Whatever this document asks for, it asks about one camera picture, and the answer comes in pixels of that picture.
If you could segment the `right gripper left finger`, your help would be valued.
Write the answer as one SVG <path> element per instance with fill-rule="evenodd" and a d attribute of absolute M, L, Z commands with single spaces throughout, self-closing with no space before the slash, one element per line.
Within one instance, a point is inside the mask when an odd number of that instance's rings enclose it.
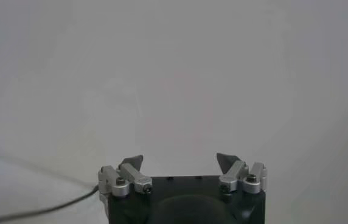
<path fill-rule="evenodd" d="M 113 166 L 103 166 L 99 170 L 98 191 L 102 195 L 113 195 L 114 197 L 124 198 L 130 194 L 131 186 L 139 194 L 149 194 L 153 187 L 152 177 L 143 175 L 141 165 L 144 160 L 142 155 L 129 157 L 115 168 Z"/>

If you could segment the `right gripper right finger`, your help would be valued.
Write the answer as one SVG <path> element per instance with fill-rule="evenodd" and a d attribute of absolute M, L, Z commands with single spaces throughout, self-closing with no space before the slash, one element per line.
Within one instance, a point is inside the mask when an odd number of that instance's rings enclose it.
<path fill-rule="evenodd" d="M 267 168 L 264 163 L 255 162 L 252 167 L 235 155 L 217 153 L 217 162 L 222 171 L 218 185 L 223 194 L 241 189 L 248 194 L 266 192 Z"/>

